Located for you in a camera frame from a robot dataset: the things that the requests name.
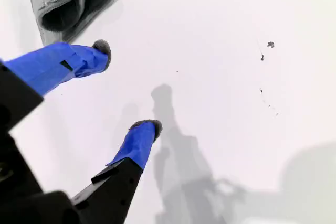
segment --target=black plastic part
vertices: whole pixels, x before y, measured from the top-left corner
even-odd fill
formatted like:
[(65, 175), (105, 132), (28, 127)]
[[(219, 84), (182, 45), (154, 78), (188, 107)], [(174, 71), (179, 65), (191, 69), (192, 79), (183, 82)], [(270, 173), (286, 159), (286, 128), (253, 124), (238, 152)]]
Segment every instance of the black plastic part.
[(14, 140), (5, 133), (0, 137), (0, 205), (41, 192)]
[(1, 224), (81, 224), (77, 210), (64, 193), (39, 194), (0, 208)]
[(72, 68), (72, 66), (70, 66), (69, 63), (68, 63), (67, 61), (65, 61), (65, 60), (61, 61), (60, 64), (61, 64), (62, 66), (64, 66), (64, 67), (66, 67), (67, 69), (69, 69), (71, 72), (74, 70), (74, 69)]
[(42, 101), (35, 90), (0, 62), (0, 133), (8, 132)]
[(108, 178), (91, 184), (72, 200), (86, 224), (124, 223), (142, 174), (130, 158), (104, 171)]

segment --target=white background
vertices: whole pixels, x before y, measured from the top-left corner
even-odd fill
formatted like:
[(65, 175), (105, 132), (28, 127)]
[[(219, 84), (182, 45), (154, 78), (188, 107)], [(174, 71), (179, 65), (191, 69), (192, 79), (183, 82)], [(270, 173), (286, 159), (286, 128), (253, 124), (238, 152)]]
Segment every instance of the white background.
[[(2, 59), (42, 47), (29, 0), (0, 6)], [(132, 123), (161, 120), (126, 223), (335, 223), (335, 19), (335, 0), (116, 0), (75, 41), (107, 40), (110, 68), (12, 135), (73, 196)]]

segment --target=dark speck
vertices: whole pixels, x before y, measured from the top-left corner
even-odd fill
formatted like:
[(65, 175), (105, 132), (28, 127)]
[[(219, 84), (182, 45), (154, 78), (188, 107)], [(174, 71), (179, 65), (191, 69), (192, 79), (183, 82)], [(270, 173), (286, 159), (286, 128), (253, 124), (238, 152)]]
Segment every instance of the dark speck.
[(273, 47), (274, 47), (274, 42), (272, 42), (272, 41), (269, 42), (269, 43), (267, 44), (267, 46), (273, 48)]

